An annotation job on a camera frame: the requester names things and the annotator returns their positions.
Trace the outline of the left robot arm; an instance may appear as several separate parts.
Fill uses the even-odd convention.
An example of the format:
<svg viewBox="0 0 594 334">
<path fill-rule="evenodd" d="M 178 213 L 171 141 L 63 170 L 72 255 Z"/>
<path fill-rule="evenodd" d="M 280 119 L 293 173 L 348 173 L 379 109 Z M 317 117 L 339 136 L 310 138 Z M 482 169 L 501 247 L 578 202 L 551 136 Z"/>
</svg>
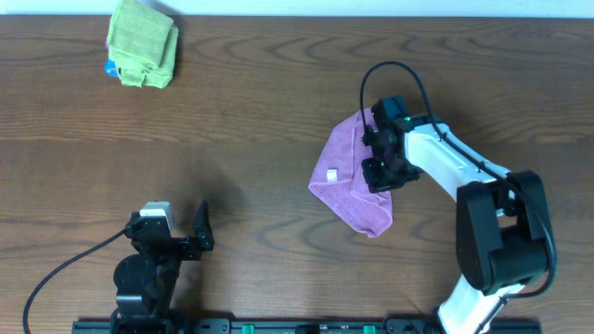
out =
<svg viewBox="0 0 594 334">
<path fill-rule="evenodd" d="M 171 203 L 150 201 L 132 212 L 123 234 L 136 253 L 124 258 L 113 274 L 117 311 L 112 333 L 179 333 L 187 320 L 170 309 L 183 262 L 198 261 L 214 247 L 209 205 L 203 201 L 191 223 L 193 234 L 173 237 Z"/>
</svg>

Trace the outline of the purple microfiber cloth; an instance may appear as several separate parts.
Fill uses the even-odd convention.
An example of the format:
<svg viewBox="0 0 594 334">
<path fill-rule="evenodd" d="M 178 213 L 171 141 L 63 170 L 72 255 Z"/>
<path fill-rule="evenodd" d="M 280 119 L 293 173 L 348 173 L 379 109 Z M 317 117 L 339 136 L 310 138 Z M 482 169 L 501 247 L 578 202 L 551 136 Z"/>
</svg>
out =
<svg viewBox="0 0 594 334">
<path fill-rule="evenodd" d="M 375 125 L 370 109 L 365 109 L 333 128 L 308 189 L 354 231 L 376 238 L 393 223 L 393 200 L 389 191 L 370 192 L 364 178 L 362 162 L 372 150 L 363 144 L 363 119 Z"/>
</svg>

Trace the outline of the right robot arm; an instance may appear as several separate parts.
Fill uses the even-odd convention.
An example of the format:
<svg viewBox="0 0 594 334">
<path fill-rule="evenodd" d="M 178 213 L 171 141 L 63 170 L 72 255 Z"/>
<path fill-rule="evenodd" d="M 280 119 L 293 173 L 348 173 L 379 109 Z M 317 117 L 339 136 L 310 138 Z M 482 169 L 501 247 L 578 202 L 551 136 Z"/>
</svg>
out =
<svg viewBox="0 0 594 334">
<path fill-rule="evenodd" d="M 449 298 L 425 318 L 397 317 L 387 333 L 538 333 L 532 319 L 497 319 L 522 289 L 553 270 L 554 242 L 541 179 L 513 173 L 463 144 L 430 115 L 411 115 L 399 96 L 370 109 L 361 163 L 372 193 L 428 174 L 456 202 L 461 277 Z"/>
</svg>

